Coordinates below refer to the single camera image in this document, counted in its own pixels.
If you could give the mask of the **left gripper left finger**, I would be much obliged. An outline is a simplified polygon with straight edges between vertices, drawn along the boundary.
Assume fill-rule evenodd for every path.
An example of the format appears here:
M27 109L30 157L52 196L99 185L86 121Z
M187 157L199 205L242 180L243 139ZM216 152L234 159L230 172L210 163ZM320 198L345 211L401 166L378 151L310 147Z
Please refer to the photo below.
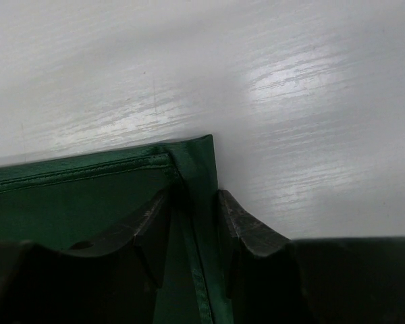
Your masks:
M0 323L152 323L170 220L162 190L67 250L0 242Z

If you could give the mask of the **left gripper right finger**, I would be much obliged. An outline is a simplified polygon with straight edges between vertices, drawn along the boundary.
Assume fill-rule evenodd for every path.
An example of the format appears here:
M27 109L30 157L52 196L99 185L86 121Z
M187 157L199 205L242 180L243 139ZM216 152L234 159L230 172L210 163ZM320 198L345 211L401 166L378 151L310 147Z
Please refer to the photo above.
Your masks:
M405 236L291 240L217 196L236 323L405 323Z

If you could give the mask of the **dark green cloth napkin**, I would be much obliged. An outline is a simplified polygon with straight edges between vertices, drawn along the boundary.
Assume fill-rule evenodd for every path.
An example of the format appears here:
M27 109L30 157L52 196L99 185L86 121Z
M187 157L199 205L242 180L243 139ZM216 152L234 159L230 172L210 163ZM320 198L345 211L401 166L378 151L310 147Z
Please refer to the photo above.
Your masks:
M232 323L219 256L213 138L0 167L0 242L67 250L165 190L171 220L152 323Z

